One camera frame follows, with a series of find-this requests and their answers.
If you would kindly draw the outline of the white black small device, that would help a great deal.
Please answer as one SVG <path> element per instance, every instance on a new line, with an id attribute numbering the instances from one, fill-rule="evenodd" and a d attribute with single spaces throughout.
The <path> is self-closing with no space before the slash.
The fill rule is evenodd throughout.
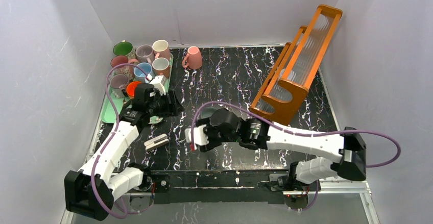
<path id="1" fill-rule="evenodd" d="M 152 151 L 158 147 L 161 147 L 163 145 L 166 145 L 167 143 L 169 143 L 169 138 L 167 136 L 167 134 L 161 134 L 159 136 L 156 136 L 148 141 L 146 141 L 144 143 L 144 146 L 146 148 L 146 151 Z"/>

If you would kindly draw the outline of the pink upside-down mug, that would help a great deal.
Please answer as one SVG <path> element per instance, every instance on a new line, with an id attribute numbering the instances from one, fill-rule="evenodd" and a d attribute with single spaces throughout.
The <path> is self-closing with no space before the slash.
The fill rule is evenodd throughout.
<path id="1" fill-rule="evenodd" d="M 199 69 L 202 67 L 203 60 L 200 49 L 197 46 L 191 46 L 182 61 L 182 67 L 190 69 Z"/>

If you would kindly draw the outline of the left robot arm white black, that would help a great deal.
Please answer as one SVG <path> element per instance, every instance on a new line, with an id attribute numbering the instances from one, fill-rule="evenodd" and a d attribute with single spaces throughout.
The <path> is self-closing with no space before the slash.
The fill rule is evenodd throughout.
<path id="1" fill-rule="evenodd" d="M 115 201 L 128 191 L 154 189 L 156 182 L 149 167 L 130 163 L 116 175 L 113 171 L 125 151 L 149 126 L 151 117 L 175 117 L 183 110 L 174 90 L 162 92 L 153 84 L 140 83 L 134 98 L 117 114 L 110 136 L 79 170 L 66 174 L 67 211 L 104 220 L 113 213 Z"/>

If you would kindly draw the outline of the orange wooden dish rack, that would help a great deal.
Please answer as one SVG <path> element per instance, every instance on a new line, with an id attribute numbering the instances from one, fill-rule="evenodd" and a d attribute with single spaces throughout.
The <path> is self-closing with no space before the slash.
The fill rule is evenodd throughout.
<path id="1" fill-rule="evenodd" d="M 319 5 L 306 26 L 285 44 L 249 110 L 289 125 L 306 99 L 319 66 L 343 16 L 341 9 Z"/>

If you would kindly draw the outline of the pinkish mug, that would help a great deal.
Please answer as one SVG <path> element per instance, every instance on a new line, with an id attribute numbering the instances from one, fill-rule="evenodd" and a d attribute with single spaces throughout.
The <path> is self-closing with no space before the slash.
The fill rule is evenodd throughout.
<path id="1" fill-rule="evenodd" d="M 127 86 L 129 85 L 130 80 L 128 79 L 128 77 L 125 74 L 116 74 L 114 75 L 110 81 L 109 81 L 109 86 L 111 88 L 112 93 L 116 96 L 116 97 L 128 97 L 126 89 Z"/>

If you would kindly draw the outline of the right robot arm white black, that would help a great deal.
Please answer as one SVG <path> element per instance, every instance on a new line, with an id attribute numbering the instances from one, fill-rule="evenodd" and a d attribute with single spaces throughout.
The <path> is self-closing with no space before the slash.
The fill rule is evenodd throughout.
<path id="1" fill-rule="evenodd" d="M 351 181 L 364 181 L 367 177 L 366 144 L 360 133 L 351 128 L 326 134 L 258 118 L 242 119 L 227 109 L 218 109 L 186 129 L 185 138 L 201 152 L 236 142 L 250 150 L 289 150 L 315 155 L 315 159 L 290 165 L 287 180 L 296 185 L 309 185 L 327 177 Z"/>

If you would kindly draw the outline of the cream cartoon mug green interior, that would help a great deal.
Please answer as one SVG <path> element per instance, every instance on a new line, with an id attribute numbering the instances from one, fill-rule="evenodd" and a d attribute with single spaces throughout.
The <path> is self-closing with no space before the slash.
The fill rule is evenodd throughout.
<path id="1" fill-rule="evenodd" d="M 113 47 L 113 53 L 116 56 L 126 56 L 129 60 L 136 59 L 136 52 L 130 42 L 122 41 Z"/>

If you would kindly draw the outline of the light blue upside-down mug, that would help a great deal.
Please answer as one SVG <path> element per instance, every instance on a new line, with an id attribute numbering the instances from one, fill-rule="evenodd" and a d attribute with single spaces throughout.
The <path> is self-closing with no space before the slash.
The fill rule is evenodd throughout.
<path id="1" fill-rule="evenodd" d="M 137 67 L 133 69 L 135 80 L 142 83 L 149 83 L 154 77 L 154 71 L 151 64 L 147 62 L 139 63 Z"/>

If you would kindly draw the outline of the lavender ribbed mug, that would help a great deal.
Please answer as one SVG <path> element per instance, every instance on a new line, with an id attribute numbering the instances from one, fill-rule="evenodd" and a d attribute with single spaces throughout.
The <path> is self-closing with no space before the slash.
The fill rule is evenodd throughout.
<path id="1" fill-rule="evenodd" d="M 136 49 L 135 53 L 136 53 L 137 60 L 140 63 L 152 64 L 152 62 L 155 60 L 155 54 L 153 48 L 150 45 L 139 46 Z"/>

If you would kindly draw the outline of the salmon upside-down mug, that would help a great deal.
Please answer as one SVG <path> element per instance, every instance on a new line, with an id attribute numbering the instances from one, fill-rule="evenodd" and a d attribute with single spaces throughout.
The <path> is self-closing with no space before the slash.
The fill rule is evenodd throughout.
<path id="1" fill-rule="evenodd" d="M 152 63 L 152 68 L 156 76 L 163 75 L 167 79 L 170 78 L 171 66 L 168 59 L 163 57 L 156 58 Z"/>

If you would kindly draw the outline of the green floral serving tray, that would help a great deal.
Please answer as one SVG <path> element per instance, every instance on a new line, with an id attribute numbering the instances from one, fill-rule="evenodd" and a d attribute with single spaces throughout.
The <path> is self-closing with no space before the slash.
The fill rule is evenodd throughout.
<path id="1" fill-rule="evenodd" d="M 130 65 L 130 66 L 133 66 L 133 67 L 135 68 L 135 67 L 137 67 L 138 64 L 137 64 L 137 65 L 129 64 L 129 63 L 126 63 L 126 64 L 120 64 L 120 65 L 118 65 L 118 66 L 116 66 L 116 67 L 113 67 L 113 70 L 115 70 L 116 68 L 119 68 L 119 67 L 125 66 L 125 65 Z M 102 106 L 102 111 L 101 111 L 101 120 L 102 120 L 102 122 L 104 122 L 104 123 L 115 123 L 115 122 L 116 122 L 115 111 L 120 112 L 121 109 L 122 109 L 122 107 L 123 107 L 123 105 L 124 105 L 127 101 L 130 100 L 129 97 L 121 97 L 121 98 L 119 98 L 119 97 L 116 97 L 116 96 L 112 93 L 111 88 L 110 88 L 110 86 L 109 86 L 109 81 L 110 81 L 110 79 L 111 79 L 113 76 L 114 76 L 114 73 L 112 72 L 112 73 L 108 76 L 108 79 L 107 79 L 107 81 L 108 81 L 108 85 L 107 85 L 107 87 L 108 87 L 108 94 L 110 95 L 111 101 L 106 100 L 106 101 L 103 103 L 103 106 Z M 167 91 L 168 91 L 168 88 L 169 88 L 169 83 L 170 83 L 170 80 L 169 80 L 169 82 L 166 84 Z"/>

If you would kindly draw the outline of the grey upside-down mug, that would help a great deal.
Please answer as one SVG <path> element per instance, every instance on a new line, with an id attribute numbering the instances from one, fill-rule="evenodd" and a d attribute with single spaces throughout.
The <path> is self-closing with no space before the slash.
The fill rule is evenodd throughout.
<path id="1" fill-rule="evenodd" d="M 200 111 L 198 119 L 210 118 L 217 110 L 216 107 L 205 107 Z"/>

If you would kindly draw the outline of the orange upside-down mug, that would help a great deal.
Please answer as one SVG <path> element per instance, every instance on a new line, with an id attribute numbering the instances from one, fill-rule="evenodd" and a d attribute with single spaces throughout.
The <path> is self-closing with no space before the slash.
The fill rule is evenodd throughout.
<path id="1" fill-rule="evenodd" d="M 139 84 L 141 84 L 140 81 L 133 81 L 126 87 L 126 94 L 130 99 L 135 97 L 135 89 Z"/>

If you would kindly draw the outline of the pink patterned mug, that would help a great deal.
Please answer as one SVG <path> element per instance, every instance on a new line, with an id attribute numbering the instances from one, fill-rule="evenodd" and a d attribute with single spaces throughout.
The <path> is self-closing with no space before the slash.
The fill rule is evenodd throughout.
<path id="1" fill-rule="evenodd" d="M 120 64 L 134 64 L 137 65 L 139 64 L 139 61 L 137 59 L 128 59 L 127 56 L 116 56 L 111 60 L 111 67 L 116 67 Z M 124 74 L 128 77 L 129 80 L 132 80 L 135 78 L 135 74 L 134 74 L 134 67 L 130 66 L 130 65 L 125 65 L 119 68 L 116 68 L 113 71 L 114 75 L 116 74 Z"/>

